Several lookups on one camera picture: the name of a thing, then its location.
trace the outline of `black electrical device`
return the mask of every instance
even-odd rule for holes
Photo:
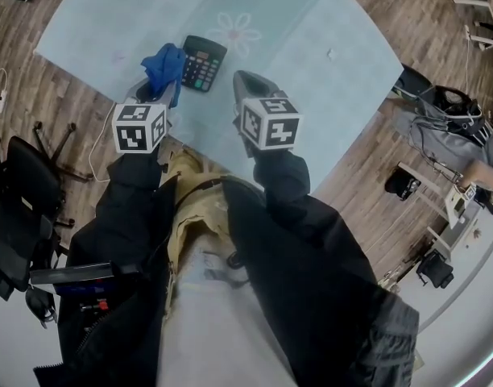
[[[227,48],[212,40],[189,35],[184,43],[185,65],[182,85],[209,92],[222,66]]]

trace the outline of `black chair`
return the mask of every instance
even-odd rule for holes
[[[27,291],[31,268],[51,268],[53,254],[65,251],[54,227],[73,228],[75,222],[58,220],[65,203],[60,173],[77,181],[90,179],[55,166],[75,126],[68,126],[51,159],[40,141],[40,128],[37,123],[34,135],[42,152],[14,136],[6,161],[0,158],[0,296],[5,300],[14,289]]]
[[[454,268],[448,265],[445,257],[436,249],[427,254],[416,269],[420,280],[427,284],[422,275],[431,280],[434,288],[446,288],[454,279]]]

